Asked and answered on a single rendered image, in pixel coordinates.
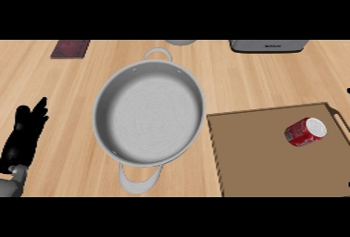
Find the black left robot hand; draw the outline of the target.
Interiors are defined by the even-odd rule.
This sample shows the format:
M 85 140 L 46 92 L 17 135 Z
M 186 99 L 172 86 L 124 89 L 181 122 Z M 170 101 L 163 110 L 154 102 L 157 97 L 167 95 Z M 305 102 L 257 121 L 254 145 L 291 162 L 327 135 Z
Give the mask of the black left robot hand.
M 27 167 L 31 165 L 39 139 L 49 119 L 46 112 L 45 97 L 34 108 L 27 105 L 17 108 L 14 130 L 0 155 L 0 173 L 3 174 L 11 174 L 12 167 L 18 165 Z

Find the red can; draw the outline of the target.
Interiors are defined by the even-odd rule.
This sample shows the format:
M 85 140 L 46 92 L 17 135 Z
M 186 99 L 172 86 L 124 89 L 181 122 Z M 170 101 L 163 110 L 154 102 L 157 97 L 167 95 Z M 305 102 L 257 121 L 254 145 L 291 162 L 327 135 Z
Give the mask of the red can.
M 303 118 L 285 129 L 285 139 L 297 147 L 318 142 L 327 134 L 327 127 L 318 118 Z

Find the brown tray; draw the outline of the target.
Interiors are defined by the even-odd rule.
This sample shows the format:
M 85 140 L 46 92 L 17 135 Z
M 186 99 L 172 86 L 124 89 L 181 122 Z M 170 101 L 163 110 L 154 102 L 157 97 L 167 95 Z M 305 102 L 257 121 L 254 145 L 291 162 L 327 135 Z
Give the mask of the brown tray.
M 285 129 L 306 117 L 324 122 L 327 134 L 297 147 Z M 350 196 L 346 121 L 327 103 L 212 114 L 207 119 L 223 196 Z

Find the grey toaster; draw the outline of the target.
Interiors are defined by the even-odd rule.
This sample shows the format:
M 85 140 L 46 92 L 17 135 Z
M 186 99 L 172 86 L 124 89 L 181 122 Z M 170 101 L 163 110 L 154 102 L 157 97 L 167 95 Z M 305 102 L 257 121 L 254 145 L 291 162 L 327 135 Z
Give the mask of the grey toaster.
M 231 49 L 237 53 L 299 53 L 308 40 L 231 40 Z

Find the dark red book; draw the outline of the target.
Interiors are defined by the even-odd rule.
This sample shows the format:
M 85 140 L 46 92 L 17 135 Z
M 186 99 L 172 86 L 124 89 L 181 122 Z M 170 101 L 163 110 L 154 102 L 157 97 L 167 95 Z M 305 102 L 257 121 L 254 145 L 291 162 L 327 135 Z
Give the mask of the dark red book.
M 51 57 L 55 59 L 83 58 L 89 44 L 89 40 L 59 40 Z

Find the grey round object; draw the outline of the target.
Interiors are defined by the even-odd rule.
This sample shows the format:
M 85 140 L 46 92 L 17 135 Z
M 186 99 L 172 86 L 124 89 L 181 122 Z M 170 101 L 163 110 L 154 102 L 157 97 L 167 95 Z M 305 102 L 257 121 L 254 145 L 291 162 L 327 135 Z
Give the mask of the grey round object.
M 197 40 L 166 40 L 166 42 L 172 45 L 184 46 L 189 45 L 195 42 Z

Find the grey two-handled metal pot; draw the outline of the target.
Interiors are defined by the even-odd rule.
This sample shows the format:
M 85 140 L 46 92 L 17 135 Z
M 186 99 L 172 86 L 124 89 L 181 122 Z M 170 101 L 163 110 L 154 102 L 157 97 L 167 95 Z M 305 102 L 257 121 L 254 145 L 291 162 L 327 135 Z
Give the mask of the grey two-handled metal pot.
M 145 57 L 113 75 L 93 105 L 95 137 L 122 166 L 163 169 L 188 151 L 206 120 L 194 74 Z

